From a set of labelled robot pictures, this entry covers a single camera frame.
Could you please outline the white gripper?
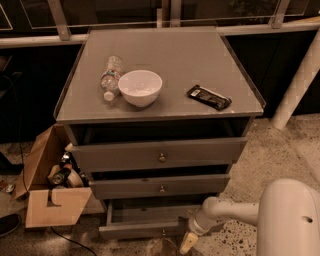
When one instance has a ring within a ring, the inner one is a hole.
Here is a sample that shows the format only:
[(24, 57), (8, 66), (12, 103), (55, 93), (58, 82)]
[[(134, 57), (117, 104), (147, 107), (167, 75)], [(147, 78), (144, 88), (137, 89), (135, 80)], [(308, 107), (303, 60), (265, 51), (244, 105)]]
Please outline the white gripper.
[(197, 243), (199, 237), (208, 233), (215, 226), (214, 214), (211, 210), (198, 208), (196, 210), (188, 210), (188, 228), (190, 232), (186, 232), (179, 252), (186, 254)]

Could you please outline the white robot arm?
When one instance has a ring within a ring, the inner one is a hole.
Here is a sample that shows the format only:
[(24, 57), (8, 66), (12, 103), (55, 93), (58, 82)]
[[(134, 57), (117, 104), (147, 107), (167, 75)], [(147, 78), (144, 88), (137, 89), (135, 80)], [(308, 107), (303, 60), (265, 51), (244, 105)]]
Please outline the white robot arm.
[(300, 181), (272, 182), (257, 203), (205, 199), (188, 219), (180, 252), (229, 220), (257, 227), (257, 256), (320, 256), (320, 193)]

